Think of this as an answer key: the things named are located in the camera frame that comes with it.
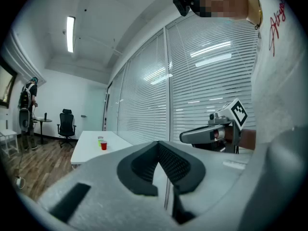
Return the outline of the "black white door strip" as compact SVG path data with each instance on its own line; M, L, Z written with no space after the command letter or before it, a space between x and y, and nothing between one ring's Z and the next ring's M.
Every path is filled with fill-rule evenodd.
M108 108L108 98L109 94L106 93L106 97L104 100L104 111L103 111L103 131L105 131L105 126L106 126L106 113L107 113L107 108Z

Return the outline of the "white venetian blinds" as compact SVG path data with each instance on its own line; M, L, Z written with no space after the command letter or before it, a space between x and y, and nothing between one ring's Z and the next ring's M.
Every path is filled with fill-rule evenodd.
M239 99L254 129L251 75L257 31L246 20L175 20L128 60L117 93L117 135L131 144L179 142Z

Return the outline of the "dark framed window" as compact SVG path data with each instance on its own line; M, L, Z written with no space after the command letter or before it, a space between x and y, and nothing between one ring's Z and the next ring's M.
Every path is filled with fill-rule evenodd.
M7 109L17 75L18 73L0 56L0 106Z

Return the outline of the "black high-back office chair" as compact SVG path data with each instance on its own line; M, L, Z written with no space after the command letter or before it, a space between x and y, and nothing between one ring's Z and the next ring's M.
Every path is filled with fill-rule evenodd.
M73 125L74 116L72 111L69 109L63 109L60 113L60 124L57 124L58 134L64 137L64 140L59 142L59 146L62 148L64 144L69 144L73 147L70 143L72 136L75 136L76 125Z

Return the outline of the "long ceiling light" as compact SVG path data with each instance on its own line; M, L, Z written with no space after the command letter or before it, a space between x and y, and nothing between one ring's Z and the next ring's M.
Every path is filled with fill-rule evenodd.
M66 21L66 42L67 50L69 53L74 52L74 26L75 18L72 16L68 16Z

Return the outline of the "white stool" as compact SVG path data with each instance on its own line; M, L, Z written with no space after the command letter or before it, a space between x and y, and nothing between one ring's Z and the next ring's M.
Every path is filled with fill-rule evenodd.
M4 149L2 151L10 158L10 151L14 150L19 153L17 133L10 129L0 130L0 138L3 138Z

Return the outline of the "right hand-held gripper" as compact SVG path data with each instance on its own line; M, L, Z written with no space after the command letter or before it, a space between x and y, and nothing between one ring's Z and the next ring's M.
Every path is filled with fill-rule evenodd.
M208 125L182 132L180 141L187 144L209 144L216 141L227 142L227 131L231 131L232 139L229 142L231 152L238 154L239 146L237 145L242 136L242 129L248 118L247 112L238 98L229 101L214 113L210 114Z

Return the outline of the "person's grey sweatshirt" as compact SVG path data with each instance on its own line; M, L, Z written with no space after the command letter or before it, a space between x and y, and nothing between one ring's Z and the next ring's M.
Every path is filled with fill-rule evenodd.
M251 76L256 142L308 125L308 37L285 0L259 0L263 21Z

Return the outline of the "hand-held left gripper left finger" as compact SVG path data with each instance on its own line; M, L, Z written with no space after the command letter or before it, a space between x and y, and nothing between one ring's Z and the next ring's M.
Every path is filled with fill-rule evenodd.
M131 180L121 160L149 146L131 146L83 163L53 184L39 199L48 227L165 227L167 214L157 196L135 194L119 179Z

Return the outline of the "round black side table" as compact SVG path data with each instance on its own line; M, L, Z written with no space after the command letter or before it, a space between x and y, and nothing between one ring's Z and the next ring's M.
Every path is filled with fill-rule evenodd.
M33 119L33 122L39 122L40 124L40 140L38 141L38 144L40 145L45 145L47 144L48 142L44 140L44 137L43 137L43 132L42 132L42 126L43 126L43 123L50 123L52 122L51 119L47 119L47 118L34 118Z

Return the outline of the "white power strip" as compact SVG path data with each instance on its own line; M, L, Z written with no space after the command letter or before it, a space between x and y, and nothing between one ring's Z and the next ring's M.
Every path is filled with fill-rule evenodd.
M15 184L18 189L23 189L26 184L26 180L20 176L17 176L15 179Z

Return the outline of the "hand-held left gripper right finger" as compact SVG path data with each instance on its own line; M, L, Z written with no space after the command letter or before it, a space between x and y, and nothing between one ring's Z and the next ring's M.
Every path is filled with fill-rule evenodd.
M193 148L184 143L168 144L198 158L205 166L205 177L194 192L180 196L186 211L199 216L221 199L243 173L252 152L240 149L238 154Z

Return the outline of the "person's right hand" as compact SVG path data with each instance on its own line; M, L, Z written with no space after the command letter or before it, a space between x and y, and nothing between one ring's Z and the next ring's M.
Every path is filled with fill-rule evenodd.
M214 137L217 140L224 140L228 143L232 143L232 141L233 141L233 127L232 126L226 126L226 127L214 130Z

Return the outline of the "person's right forearm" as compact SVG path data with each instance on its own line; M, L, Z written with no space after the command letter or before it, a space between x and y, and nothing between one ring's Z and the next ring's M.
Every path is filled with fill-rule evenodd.
M249 150L255 150L256 131L252 129L243 129L239 146Z

